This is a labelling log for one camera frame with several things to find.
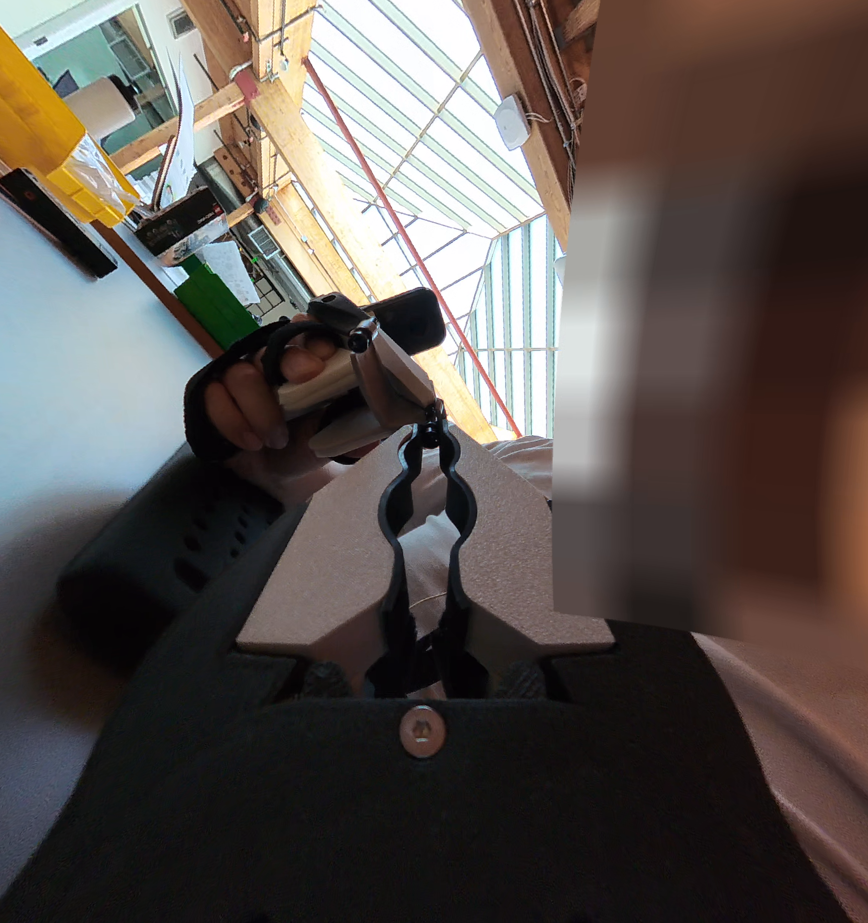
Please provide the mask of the yellow storage bin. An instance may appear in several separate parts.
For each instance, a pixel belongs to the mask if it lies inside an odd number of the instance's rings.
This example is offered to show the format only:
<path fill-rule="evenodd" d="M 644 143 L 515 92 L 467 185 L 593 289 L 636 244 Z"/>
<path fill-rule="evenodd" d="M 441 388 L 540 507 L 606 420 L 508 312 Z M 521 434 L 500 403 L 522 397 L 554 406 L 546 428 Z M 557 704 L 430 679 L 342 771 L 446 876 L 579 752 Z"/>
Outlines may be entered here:
<path fill-rule="evenodd" d="M 80 222 L 115 227 L 117 213 L 86 190 L 66 161 L 86 130 L 0 25 L 0 158 L 38 177 Z"/>

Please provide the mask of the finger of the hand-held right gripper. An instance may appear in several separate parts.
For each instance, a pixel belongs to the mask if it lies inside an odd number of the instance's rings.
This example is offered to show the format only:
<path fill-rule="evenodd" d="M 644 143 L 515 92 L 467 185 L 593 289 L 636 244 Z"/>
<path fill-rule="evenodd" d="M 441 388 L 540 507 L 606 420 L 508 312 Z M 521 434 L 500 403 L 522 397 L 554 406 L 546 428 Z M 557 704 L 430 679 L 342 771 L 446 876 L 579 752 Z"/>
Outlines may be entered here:
<path fill-rule="evenodd" d="M 425 424 L 437 405 L 428 374 L 382 330 L 352 331 L 352 371 L 362 399 L 352 410 L 358 429 Z"/>

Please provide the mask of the green storage bin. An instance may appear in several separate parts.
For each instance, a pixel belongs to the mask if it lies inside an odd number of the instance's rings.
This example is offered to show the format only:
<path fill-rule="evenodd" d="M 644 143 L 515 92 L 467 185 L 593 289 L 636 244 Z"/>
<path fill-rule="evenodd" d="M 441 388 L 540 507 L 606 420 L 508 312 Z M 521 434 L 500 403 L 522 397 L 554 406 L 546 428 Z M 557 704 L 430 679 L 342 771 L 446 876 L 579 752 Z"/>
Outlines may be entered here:
<path fill-rule="evenodd" d="M 222 279 L 196 256 L 179 266 L 186 280 L 174 296 L 225 351 L 259 329 L 259 323 L 240 303 Z"/>

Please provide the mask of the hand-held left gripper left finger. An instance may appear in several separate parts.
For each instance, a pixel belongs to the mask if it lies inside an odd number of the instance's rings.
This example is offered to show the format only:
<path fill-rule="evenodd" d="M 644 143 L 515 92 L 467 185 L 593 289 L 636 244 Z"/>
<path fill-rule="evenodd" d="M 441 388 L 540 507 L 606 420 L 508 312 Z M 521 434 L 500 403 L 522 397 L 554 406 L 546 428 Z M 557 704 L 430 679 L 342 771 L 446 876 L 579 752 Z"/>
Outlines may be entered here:
<path fill-rule="evenodd" d="M 404 426 L 317 492 L 236 637 L 244 652 L 333 662 L 403 696 L 417 662 L 404 552 L 423 447 Z"/>

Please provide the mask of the black product box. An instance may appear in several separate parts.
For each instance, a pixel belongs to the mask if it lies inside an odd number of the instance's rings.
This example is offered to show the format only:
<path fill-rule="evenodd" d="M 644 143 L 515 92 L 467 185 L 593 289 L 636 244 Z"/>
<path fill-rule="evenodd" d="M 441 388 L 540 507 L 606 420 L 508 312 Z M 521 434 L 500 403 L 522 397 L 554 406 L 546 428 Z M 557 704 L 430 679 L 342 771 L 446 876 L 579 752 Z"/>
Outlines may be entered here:
<path fill-rule="evenodd" d="M 201 187 L 142 221 L 134 235 L 154 257 L 163 258 L 222 214 L 213 192 Z"/>

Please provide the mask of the white paper sheet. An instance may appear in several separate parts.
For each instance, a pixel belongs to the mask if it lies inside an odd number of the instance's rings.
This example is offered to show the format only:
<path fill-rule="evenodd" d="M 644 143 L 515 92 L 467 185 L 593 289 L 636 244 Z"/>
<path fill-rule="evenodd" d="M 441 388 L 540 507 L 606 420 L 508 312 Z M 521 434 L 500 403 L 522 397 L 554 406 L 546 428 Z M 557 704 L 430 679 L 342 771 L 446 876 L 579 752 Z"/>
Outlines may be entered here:
<path fill-rule="evenodd" d="M 260 303 L 260 294 L 249 276 L 236 243 L 211 242 L 198 250 L 198 258 L 220 278 L 242 306 Z"/>
<path fill-rule="evenodd" d="M 172 158 L 165 174 L 163 200 L 168 205 L 182 199 L 196 173 L 194 113 L 195 105 L 187 81 L 184 61 L 181 55 L 173 65 L 175 88 L 177 90 L 178 125 L 174 133 Z"/>

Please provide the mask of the person's right hand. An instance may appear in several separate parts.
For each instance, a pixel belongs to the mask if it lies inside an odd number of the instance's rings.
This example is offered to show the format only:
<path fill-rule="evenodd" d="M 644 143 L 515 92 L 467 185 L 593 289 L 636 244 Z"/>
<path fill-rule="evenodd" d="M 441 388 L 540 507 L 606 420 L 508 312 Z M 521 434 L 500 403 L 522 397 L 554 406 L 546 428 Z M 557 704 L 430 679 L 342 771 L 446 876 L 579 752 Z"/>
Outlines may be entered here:
<path fill-rule="evenodd" d="M 322 375 L 335 355 L 333 340 L 317 333 L 301 334 L 280 355 L 285 383 L 300 385 Z M 290 442 L 284 410 L 264 371 L 265 349 L 234 363 L 204 391 L 204 409 L 219 434 L 245 451 L 285 449 Z"/>

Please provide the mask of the white ceiling access point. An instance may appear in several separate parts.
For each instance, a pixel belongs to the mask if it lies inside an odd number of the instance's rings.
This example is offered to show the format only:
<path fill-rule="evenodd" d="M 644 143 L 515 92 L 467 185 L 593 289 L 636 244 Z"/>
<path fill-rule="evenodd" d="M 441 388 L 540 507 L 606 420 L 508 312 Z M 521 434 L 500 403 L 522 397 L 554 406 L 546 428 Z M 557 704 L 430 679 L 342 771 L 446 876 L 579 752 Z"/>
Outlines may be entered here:
<path fill-rule="evenodd" d="M 519 94 L 502 98 L 493 114 L 499 137 L 509 151 L 520 150 L 532 134 L 531 120 Z"/>

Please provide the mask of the clear plastic bag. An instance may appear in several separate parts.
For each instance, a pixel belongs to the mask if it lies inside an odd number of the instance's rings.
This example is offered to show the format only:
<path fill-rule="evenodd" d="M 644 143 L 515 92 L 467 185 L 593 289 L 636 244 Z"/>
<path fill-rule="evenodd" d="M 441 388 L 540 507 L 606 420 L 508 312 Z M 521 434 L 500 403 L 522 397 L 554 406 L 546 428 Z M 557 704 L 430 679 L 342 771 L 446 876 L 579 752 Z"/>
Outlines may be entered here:
<path fill-rule="evenodd" d="M 125 176 L 107 158 L 97 141 L 85 133 L 69 155 L 66 166 L 86 190 L 117 213 L 122 221 L 138 204 L 139 197 Z"/>

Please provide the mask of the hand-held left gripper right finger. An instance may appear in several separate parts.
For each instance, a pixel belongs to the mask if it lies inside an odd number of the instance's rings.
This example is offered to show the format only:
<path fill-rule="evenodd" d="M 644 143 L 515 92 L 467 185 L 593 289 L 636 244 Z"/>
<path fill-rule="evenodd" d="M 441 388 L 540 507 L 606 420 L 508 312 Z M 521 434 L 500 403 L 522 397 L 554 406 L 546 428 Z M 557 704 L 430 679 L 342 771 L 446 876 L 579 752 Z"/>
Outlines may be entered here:
<path fill-rule="evenodd" d="M 608 624 L 553 603 L 552 511 L 503 459 L 449 424 L 438 427 L 445 511 L 459 532 L 434 631 L 449 698 L 484 698 L 516 663 L 607 652 Z"/>

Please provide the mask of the black flat device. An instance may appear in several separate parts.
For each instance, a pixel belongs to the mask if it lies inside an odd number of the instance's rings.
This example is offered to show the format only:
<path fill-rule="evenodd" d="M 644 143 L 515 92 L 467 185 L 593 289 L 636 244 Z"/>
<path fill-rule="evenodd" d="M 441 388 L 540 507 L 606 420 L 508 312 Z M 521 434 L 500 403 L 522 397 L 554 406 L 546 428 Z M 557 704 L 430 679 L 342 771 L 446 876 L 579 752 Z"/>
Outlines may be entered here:
<path fill-rule="evenodd" d="M 100 280 L 117 270 L 117 261 L 63 208 L 31 171 L 18 168 L 2 175 L 0 192 L 84 274 Z"/>

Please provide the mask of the red ceiling pipe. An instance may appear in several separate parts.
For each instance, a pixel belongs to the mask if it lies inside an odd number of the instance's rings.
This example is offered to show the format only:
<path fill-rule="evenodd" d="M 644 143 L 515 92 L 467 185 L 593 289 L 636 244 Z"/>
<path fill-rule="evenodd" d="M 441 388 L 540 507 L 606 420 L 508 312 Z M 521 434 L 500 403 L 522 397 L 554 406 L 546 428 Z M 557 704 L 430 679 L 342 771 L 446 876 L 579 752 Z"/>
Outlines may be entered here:
<path fill-rule="evenodd" d="M 371 166 L 369 165 L 369 162 L 367 161 L 364 153 L 362 152 L 357 140 L 353 136 L 347 122 L 344 120 L 335 100 L 333 99 L 332 95 L 329 93 L 329 91 L 325 87 L 322 79 L 318 75 L 317 71 L 315 70 L 314 65 L 310 62 L 310 59 L 308 57 L 305 57 L 303 59 L 303 65 L 305 66 L 305 69 L 307 70 L 310 76 L 310 79 L 314 83 L 318 93 L 324 99 L 330 113 L 335 119 L 337 127 L 339 127 L 344 139 L 348 143 L 353 154 L 356 156 L 361 168 L 363 169 L 365 173 L 366 178 L 369 180 L 372 188 L 376 192 L 377 198 L 382 202 L 384 209 L 386 210 L 387 214 L 389 214 L 394 224 L 394 228 L 395 228 L 397 235 L 405 243 L 405 247 L 408 249 L 414 261 L 414 264 L 416 265 L 417 269 L 421 272 L 425 281 L 428 283 L 428 288 L 433 292 L 433 294 L 435 294 L 436 298 L 438 299 L 440 308 L 443 314 L 445 315 L 445 317 L 447 318 L 447 321 L 449 322 L 455 334 L 456 339 L 459 341 L 460 347 L 463 349 L 463 351 L 466 353 L 470 361 L 473 363 L 476 372 L 478 373 L 481 380 L 486 385 L 491 397 L 495 400 L 497 409 L 501 411 L 502 415 L 505 417 L 506 422 L 509 424 L 510 430 L 514 433 L 516 437 L 520 437 L 521 436 L 520 428 L 517 426 L 517 423 L 514 421 L 508 406 L 506 405 L 505 401 L 502 399 L 497 387 L 495 386 L 494 382 L 491 379 L 491 376 L 486 372 L 486 367 L 480 362 L 478 358 L 478 354 L 477 354 L 477 349 L 471 344 L 471 342 L 466 337 L 463 331 L 462 325 L 459 323 L 458 319 L 455 317 L 455 315 L 451 311 L 451 308 L 448 305 L 444 295 L 440 292 L 440 288 L 438 287 L 430 271 L 428 270 L 425 260 L 421 257 L 412 238 L 408 235 L 406 227 L 404 223 L 402 222 L 399 216 L 399 213 L 395 211 L 392 202 L 390 202 L 390 199 L 387 196 L 385 188 L 381 185 L 381 183 L 379 182 L 379 180 L 373 173 Z"/>

